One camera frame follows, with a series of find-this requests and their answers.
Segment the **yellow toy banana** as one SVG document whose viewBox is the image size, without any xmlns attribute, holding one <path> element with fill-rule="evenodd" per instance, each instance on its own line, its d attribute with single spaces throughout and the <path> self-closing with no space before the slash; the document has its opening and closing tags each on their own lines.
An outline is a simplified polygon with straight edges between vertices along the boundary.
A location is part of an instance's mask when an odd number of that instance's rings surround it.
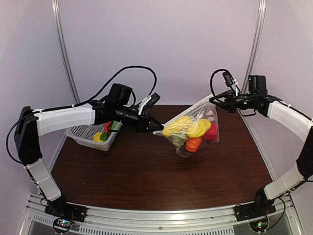
<svg viewBox="0 0 313 235">
<path fill-rule="evenodd" d="M 211 122 L 207 119 L 200 119 L 197 123 L 188 128 L 187 136 L 191 139 L 202 137 L 211 128 Z"/>
</svg>

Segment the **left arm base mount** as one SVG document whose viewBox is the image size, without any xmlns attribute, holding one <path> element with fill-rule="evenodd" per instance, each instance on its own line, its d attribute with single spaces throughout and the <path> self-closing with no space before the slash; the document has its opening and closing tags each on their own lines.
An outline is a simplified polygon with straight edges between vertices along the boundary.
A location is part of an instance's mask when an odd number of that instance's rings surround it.
<svg viewBox="0 0 313 235">
<path fill-rule="evenodd" d="M 59 212 L 47 204 L 45 213 L 54 216 L 52 228 L 57 234 L 65 234 L 78 226 L 78 222 L 84 222 L 87 215 L 87 208 L 74 204 L 67 204 L 65 212 Z"/>
</svg>

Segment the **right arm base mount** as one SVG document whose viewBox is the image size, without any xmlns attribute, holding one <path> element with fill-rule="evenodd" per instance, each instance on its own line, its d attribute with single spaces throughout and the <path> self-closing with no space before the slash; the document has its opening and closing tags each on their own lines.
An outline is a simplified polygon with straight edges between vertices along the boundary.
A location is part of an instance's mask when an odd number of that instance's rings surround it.
<svg viewBox="0 0 313 235">
<path fill-rule="evenodd" d="M 257 208 L 256 203 L 237 204 L 234 208 L 234 214 L 238 222 L 248 221 L 253 232 L 266 232 L 269 228 L 269 218 L 271 213 L 276 212 L 273 205 L 265 208 Z"/>
</svg>

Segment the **clear dotted zip top bag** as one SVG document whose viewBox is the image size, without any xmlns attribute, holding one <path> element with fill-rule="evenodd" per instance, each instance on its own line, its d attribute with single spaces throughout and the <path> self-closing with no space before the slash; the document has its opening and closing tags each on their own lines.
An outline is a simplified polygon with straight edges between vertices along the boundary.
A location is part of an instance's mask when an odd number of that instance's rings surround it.
<svg viewBox="0 0 313 235">
<path fill-rule="evenodd" d="M 171 120 L 163 124 L 163 130 L 154 131 L 155 136 L 167 139 L 176 154 L 187 158 L 211 143 L 220 140 L 216 106 L 209 102 L 210 94 Z"/>
</svg>

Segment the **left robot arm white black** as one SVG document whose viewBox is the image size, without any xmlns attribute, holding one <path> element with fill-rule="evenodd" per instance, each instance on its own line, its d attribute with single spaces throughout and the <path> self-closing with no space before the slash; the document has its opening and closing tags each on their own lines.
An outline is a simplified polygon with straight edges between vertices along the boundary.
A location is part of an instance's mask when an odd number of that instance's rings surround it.
<svg viewBox="0 0 313 235">
<path fill-rule="evenodd" d="M 114 83 L 107 96 L 80 106 L 46 110 L 23 107 L 14 133 L 18 157 L 46 197 L 48 206 L 59 217 L 68 216 L 71 209 L 42 160 L 39 137 L 74 126 L 99 125 L 109 121 L 133 126 L 138 133 L 162 130 L 163 125 L 143 110 L 145 106 L 152 107 L 159 95 L 147 96 L 136 110 L 126 107 L 132 91 L 126 85 Z"/>
</svg>

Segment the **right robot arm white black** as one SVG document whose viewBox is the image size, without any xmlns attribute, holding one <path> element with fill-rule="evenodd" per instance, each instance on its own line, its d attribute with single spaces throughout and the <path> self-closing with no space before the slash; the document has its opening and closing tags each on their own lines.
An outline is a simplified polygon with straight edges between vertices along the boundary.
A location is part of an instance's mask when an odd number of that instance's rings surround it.
<svg viewBox="0 0 313 235">
<path fill-rule="evenodd" d="M 253 215 L 261 216 L 272 207 L 274 200 L 279 196 L 309 181 L 313 175 L 313 120 L 280 98 L 269 95 L 265 76 L 250 75 L 246 94 L 229 89 L 213 95 L 209 101 L 229 113 L 253 109 L 286 127 L 304 144 L 295 165 L 277 180 L 256 192 L 250 209 Z"/>
</svg>

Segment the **red toy bell pepper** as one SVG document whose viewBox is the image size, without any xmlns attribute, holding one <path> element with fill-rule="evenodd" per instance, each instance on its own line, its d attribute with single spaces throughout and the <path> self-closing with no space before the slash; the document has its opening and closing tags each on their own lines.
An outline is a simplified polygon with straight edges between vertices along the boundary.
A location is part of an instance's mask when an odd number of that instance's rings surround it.
<svg viewBox="0 0 313 235">
<path fill-rule="evenodd" d="M 218 135 L 218 127 L 215 123 L 211 123 L 211 128 L 202 136 L 205 141 L 214 141 Z"/>
</svg>

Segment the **orange toy pumpkin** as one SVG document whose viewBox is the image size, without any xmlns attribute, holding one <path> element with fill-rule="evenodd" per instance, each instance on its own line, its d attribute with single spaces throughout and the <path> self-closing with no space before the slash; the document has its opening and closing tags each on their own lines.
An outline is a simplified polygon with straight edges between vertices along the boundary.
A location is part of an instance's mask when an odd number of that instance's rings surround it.
<svg viewBox="0 0 313 235">
<path fill-rule="evenodd" d="M 185 143 L 185 148 L 188 152 L 194 153 L 197 152 L 201 143 L 202 143 L 201 137 L 196 139 L 188 139 Z"/>
</svg>

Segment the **yellow toy corn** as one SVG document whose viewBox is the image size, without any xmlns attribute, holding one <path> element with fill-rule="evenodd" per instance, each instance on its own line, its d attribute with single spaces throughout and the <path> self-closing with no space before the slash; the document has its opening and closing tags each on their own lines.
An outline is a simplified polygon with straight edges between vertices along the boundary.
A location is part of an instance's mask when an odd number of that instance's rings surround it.
<svg viewBox="0 0 313 235">
<path fill-rule="evenodd" d="M 178 133 L 182 130 L 187 129 L 191 124 L 193 123 L 193 120 L 189 116 L 182 116 L 178 118 L 177 120 L 171 122 L 169 125 L 165 126 L 162 134 L 165 137 L 170 137 L 175 133 Z"/>
</svg>

